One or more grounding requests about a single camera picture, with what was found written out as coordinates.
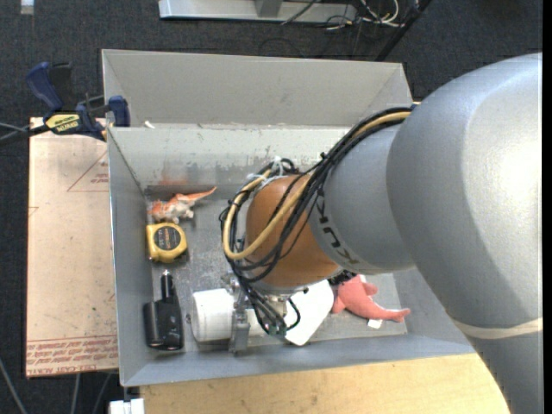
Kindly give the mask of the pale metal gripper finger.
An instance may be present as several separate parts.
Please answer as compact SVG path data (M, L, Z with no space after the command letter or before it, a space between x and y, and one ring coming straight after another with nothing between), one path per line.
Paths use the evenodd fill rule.
M231 296L238 296L242 290L240 280L233 273L225 273L222 276L222 283Z
M232 315L229 351L240 353L248 348L250 323L245 310L236 310Z

